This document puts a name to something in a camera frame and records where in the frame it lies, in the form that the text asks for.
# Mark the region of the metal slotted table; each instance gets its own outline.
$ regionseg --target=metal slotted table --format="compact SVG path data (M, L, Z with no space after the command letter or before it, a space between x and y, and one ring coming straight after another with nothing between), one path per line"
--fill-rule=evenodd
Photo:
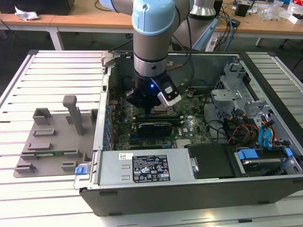
M73 188L73 175L14 178L13 170L32 128L32 115L37 107L52 113L67 110L64 95L75 94L81 112L98 108L101 91L102 51L39 51L29 54L0 99L0 226L62 226L64 224L114 226L300 226L303 223L303 191L275 204L242 206L169 213L128 215L100 218ZM248 53L276 92L294 92L302 101L302 87L276 57L267 53ZM278 74L283 77L273 78ZM282 84L289 84L283 93ZM291 105L295 116L300 107Z

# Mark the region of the blue latch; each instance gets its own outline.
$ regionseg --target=blue latch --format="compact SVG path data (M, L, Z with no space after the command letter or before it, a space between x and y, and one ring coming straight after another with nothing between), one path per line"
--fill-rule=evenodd
M87 174L87 167L79 166L75 169L75 175L85 175Z
M254 149L242 149L242 150L238 151L237 153L238 153L240 160L259 158L256 150L254 150Z
M286 148L285 153L286 153L287 157L294 155L290 148Z

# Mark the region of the white sticker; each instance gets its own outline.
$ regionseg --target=white sticker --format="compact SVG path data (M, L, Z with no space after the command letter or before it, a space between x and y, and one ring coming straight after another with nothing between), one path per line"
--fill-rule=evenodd
M133 153L119 153L119 160L133 159Z

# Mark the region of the blue tab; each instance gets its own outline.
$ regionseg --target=blue tab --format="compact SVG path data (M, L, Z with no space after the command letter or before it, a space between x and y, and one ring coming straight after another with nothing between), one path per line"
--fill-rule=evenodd
M285 153L286 153L287 157L290 157L290 156L293 155L293 152L291 151L290 148L286 148L286 149L285 149Z
M75 175L85 175L87 174L87 167L79 166L75 169Z
M241 151L238 151L237 153L238 153L238 156L239 156L240 160L245 159L245 156L244 156L244 154Z
M266 130L265 138L264 138L264 147L268 148L268 150L272 150L272 146L269 144L269 139L271 138L271 131Z
M254 149L242 149L238 151L238 156L240 160L259 158L257 152Z
M260 145L263 144L263 133L264 133L264 127L261 127L260 132L259 132L259 137L258 137L258 142Z

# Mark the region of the warning label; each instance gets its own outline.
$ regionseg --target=warning label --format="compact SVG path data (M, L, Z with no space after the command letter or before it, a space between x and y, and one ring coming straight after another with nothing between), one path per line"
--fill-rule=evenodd
M170 181L166 155L133 156L133 181L135 183Z

